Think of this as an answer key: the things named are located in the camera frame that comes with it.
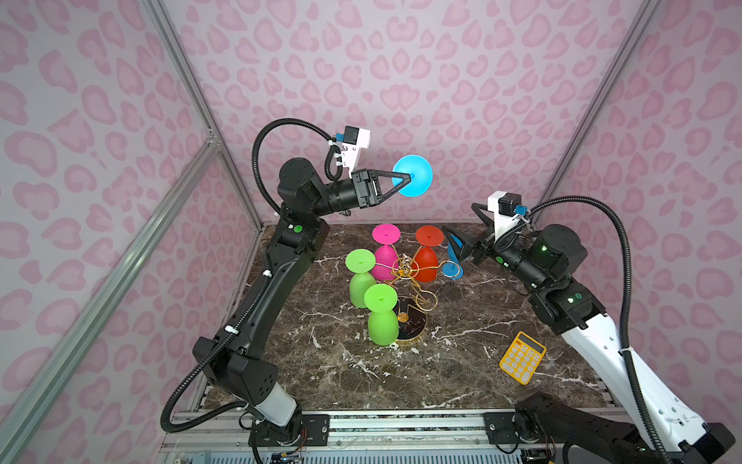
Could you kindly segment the blue wine glass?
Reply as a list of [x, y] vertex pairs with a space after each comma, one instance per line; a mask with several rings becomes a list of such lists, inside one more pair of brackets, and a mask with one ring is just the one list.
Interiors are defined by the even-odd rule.
[[459, 280], [460, 278], [462, 278], [462, 276], [464, 276], [465, 272], [454, 252], [451, 242], [448, 242], [446, 252], [448, 253], [448, 261], [442, 264], [442, 274], [446, 278], [450, 278], [451, 280]]
[[410, 176], [410, 183], [399, 192], [405, 197], [424, 195], [430, 189], [434, 178], [430, 162], [419, 155], [407, 155], [401, 158], [396, 162], [392, 171]]

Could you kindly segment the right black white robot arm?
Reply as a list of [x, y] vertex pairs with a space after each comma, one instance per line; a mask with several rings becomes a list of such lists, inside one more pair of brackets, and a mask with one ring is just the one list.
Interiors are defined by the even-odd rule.
[[732, 433], [687, 406], [630, 344], [631, 253], [618, 215], [590, 197], [562, 199], [602, 211], [618, 232], [623, 291], [620, 318], [614, 320], [574, 276], [587, 258], [578, 234], [556, 223], [526, 233], [533, 212], [515, 200], [508, 195], [492, 215], [484, 205], [473, 204], [485, 229], [472, 236], [446, 226], [442, 231], [448, 243], [458, 260], [479, 264], [491, 259], [520, 280], [537, 318], [587, 361], [631, 420], [607, 420], [540, 392], [516, 404], [517, 416], [538, 433], [564, 440], [567, 448], [579, 447], [612, 463], [714, 463], [722, 458], [735, 443]]

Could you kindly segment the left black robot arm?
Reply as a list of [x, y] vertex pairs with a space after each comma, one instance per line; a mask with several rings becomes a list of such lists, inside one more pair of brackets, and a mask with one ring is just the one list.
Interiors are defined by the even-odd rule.
[[266, 249], [264, 271], [225, 326], [193, 348], [199, 371], [237, 399], [185, 423], [185, 428], [243, 408], [291, 436], [297, 434], [300, 406], [278, 383], [277, 367], [263, 359], [272, 325], [326, 241], [326, 215], [377, 206], [420, 178], [397, 166], [389, 172], [363, 169], [325, 184], [307, 159], [282, 166], [279, 222]]

